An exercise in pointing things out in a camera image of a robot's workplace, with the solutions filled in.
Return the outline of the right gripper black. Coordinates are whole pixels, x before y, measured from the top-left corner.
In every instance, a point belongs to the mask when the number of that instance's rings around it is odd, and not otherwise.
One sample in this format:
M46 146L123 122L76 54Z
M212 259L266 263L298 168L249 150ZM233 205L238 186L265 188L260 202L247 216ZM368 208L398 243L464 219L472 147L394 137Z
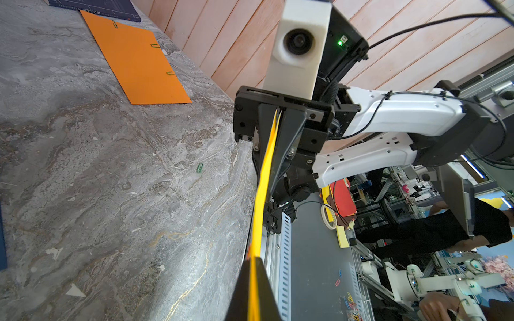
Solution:
M340 139L360 107L343 100L333 104L241 87L234 101L234 138L252 143L252 161L260 172L275 114L281 112L271 157L267 205L282 207L307 198L318 190L320 175L313 170L317 155L328 140Z

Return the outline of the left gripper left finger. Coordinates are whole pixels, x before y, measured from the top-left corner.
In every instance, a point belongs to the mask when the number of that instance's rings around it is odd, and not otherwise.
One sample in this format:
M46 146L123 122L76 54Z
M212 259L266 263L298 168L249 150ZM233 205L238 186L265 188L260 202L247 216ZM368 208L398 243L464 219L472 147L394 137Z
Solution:
M225 321L247 321L250 286L250 261L245 260L240 269Z

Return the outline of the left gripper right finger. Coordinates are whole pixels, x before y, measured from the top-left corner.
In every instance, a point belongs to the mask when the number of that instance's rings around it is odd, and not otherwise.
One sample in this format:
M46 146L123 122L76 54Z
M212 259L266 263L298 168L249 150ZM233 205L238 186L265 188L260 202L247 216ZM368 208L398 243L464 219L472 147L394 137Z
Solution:
M258 313L257 320L281 320L273 290L266 274L264 262L261 258L255 258L255 262L257 291L256 309Z

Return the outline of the yellow paper document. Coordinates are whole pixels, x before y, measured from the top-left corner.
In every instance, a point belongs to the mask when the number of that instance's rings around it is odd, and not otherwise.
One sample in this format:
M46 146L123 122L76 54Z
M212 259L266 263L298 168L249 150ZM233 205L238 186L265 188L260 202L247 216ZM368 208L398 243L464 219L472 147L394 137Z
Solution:
M269 200L269 186L271 167L273 164L274 148L277 141L278 126L280 123L281 112L276 110L274 112L272 126L269 132L269 139L266 145L266 152L260 171L260 179L256 192L254 217L252 219L252 241L250 244L250 272L249 272L249 286L248 286L248 315L247 320L261 320L262 308L261 305L261 291L264 291L264 286L269 285L269 282L264 282L265 270L260 257L262 248L262 221L264 219L264 210L266 202Z

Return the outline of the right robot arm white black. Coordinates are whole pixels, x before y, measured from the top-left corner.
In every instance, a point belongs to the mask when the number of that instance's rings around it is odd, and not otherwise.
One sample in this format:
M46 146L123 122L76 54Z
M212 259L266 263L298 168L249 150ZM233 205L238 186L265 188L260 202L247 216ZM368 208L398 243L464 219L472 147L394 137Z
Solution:
M243 86L234 104L266 210L382 167L453 162L492 123L503 121L447 81L421 92L334 85L314 100Z

